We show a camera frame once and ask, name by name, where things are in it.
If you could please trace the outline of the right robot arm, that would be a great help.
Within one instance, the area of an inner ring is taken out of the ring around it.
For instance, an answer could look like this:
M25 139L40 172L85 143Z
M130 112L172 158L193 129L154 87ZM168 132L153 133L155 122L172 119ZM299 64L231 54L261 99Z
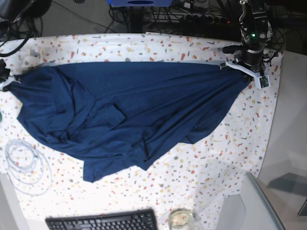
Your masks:
M6 67L5 58L14 55L31 38L41 37L43 33L43 15L51 7L50 0L2 0L0 2L0 47L4 47L12 38L21 39L21 43L12 51L0 53L0 90L6 92L8 85L17 82Z

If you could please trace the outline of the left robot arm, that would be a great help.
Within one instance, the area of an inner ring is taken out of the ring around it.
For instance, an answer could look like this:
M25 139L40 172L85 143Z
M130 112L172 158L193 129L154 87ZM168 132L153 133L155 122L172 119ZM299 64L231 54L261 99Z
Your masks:
M265 47L273 37L266 4L263 0L240 0L242 14L239 17L241 45L225 46L224 54L232 54L233 60L220 64L220 68L239 70L253 78L257 89L270 87L267 63L279 56L278 51L266 52Z

